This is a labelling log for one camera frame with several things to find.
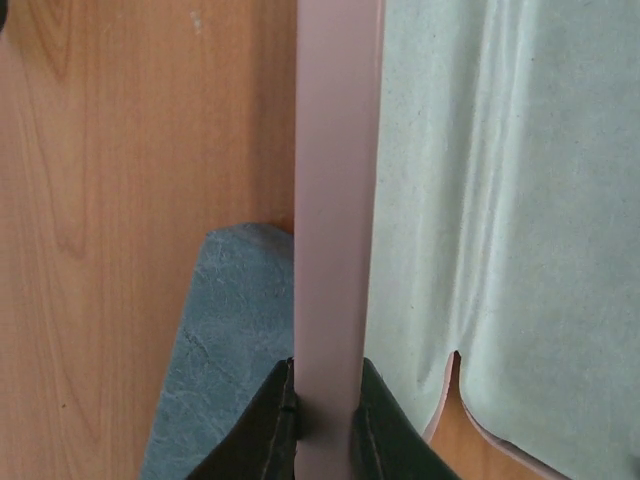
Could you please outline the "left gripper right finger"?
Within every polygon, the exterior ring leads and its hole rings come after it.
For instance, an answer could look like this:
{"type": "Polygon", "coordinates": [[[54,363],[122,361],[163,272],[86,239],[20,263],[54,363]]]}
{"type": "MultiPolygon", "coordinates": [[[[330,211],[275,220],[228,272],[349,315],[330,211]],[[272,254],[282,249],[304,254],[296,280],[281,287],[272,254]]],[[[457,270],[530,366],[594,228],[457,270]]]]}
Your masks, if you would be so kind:
{"type": "Polygon", "coordinates": [[[361,480],[446,480],[458,475],[414,429],[369,359],[351,427],[350,461],[361,480]]]}

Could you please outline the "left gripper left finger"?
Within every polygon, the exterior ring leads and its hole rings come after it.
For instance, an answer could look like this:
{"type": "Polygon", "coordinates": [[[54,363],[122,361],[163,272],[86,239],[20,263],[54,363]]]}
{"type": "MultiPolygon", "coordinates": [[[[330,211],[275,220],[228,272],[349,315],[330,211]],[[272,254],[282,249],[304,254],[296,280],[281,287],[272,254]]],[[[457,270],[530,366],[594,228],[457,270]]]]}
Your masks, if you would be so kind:
{"type": "Polygon", "coordinates": [[[226,437],[189,479],[290,480],[298,438],[294,362],[278,361],[226,437]]]}

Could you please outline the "grey-blue glasses case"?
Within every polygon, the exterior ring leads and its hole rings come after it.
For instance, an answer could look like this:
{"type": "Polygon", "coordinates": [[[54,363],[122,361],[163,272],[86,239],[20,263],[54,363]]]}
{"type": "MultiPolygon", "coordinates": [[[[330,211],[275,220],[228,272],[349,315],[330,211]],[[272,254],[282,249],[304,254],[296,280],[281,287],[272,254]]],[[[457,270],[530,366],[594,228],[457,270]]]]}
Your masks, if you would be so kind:
{"type": "Polygon", "coordinates": [[[292,235],[255,223],[209,232],[141,478],[185,478],[231,431],[276,362],[292,354],[292,235]]]}

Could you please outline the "pink glasses case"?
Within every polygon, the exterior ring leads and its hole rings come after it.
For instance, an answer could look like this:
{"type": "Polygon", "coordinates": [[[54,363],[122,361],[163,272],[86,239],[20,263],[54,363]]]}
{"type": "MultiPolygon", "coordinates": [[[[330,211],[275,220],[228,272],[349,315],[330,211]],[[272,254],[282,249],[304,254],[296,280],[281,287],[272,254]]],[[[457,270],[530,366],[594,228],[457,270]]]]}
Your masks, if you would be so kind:
{"type": "Polygon", "coordinates": [[[546,475],[639,475],[639,5],[302,1],[300,479],[347,479],[375,367],[546,475]]]}

